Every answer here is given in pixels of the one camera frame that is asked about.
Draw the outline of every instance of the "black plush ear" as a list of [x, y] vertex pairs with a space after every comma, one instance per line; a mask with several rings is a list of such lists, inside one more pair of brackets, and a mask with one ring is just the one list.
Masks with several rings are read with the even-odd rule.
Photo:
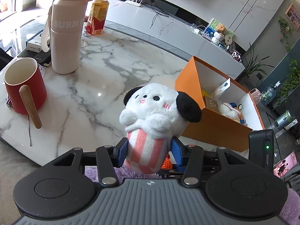
[[131, 89], [130, 91], [127, 92], [127, 94], [125, 95], [124, 100], [123, 100], [125, 106], [126, 106], [127, 102], [129, 101], [130, 97], [131, 97], [137, 90], [139, 90], [140, 88], [143, 88], [143, 86], [139, 86], [139, 87], [133, 88], [133, 89]]
[[178, 91], [176, 105], [178, 112], [185, 120], [191, 123], [197, 123], [201, 120], [201, 109], [188, 94]]

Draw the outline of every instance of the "mug rim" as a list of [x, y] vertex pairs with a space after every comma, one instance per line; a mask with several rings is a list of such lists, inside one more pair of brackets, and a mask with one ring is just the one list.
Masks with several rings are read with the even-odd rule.
[[[19, 62], [19, 61], [21, 61], [22, 59], [31, 59], [31, 60], [33, 60], [33, 61], [35, 62], [35, 70], [34, 70], [34, 72], [31, 74], [31, 76], [30, 76], [28, 79], [24, 80], [24, 81], [21, 82], [21, 83], [14, 84], [14, 85], [7, 83], [7, 81], [5, 80], [5, 75], [6, 75], [7, 71], [8, 71], [8, 69], [9, 69], [14, 63]], [[21, 85], [21, 84], [25, 83], [26, 81], [28, 81], [29, 79], [31, 79], [31, 78], [33, 77], [33, 75], [36, 73], [37, 69], [38, 69], [38, 63], [37, 63], [37, 61], [36, 61], [34, 58], [20, 58], [19, 60], [14, 61], [11, 65], [9, 65], [9, 66], [7, 67], [7, 69], [6, 69], [5, 73], [4, 73], [4, 76], [3, 76], [4, 83], [7, 84], [7, 85], [9, 85], [9, 86], [18, 86], [18, 85]]]

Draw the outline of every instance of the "smartphone screen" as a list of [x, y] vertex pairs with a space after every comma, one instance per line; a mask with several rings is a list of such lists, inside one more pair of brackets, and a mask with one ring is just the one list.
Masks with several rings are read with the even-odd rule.
[[273, 169], [273, 173], [275, 176], [281, 178], [288, 171], [292, 169], [293, 166], [297, 164], [297, 158], [294, 152], [289, 154], [284, 160], [280, 161], [276, 164]]

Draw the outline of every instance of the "gray wall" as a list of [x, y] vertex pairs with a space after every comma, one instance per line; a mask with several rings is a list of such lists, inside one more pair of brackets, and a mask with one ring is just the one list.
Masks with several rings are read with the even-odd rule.
[[[273, 16], [273, 18], [270, 20], [268, 25], [265, 27], [263, 32], [259, 35], [259, 37], [254, 42], [254, 55], [258, 54], [257, 59], [264, 58], [266, 56], [270, 56], [266, 60], [263, 61], [264, 64], [273, 65], [276, 67], [280, 61], [284, 58], [287, 51], [284, 48], [284, 43], [279, 41], [280, 37], [280, 26], [278, 23], [279, 16], [286, 19], [286, 21], [290, 24], [291, 28], [294, 28], [292, 24], [290, 23], [289, 19], [285, 15], [287, 9], [289, 8], [290, 4], [293, 3], [297, 11], [300, 13], [300, 0], [284, 0]], [[297, 39], [300, 37], [300, 28], [293, 32], [291, 41], [296, 42]], [[250, 58], [250, 51], [248, 50], [244, 57]], [[271, 67], [264, 67], [263, 68], [268, 74], [273, 70]], [[257, 73], [253, 73], [249, 81], [256, 87], [258, 78], [256, 77]]]

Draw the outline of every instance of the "wall outlet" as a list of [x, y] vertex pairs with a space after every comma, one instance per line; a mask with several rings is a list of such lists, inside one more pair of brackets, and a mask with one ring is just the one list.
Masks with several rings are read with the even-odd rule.
[[258, 77], [260, 80], [263, 78], [263, 76], [260, 73], [256, 74], [256, 77]]

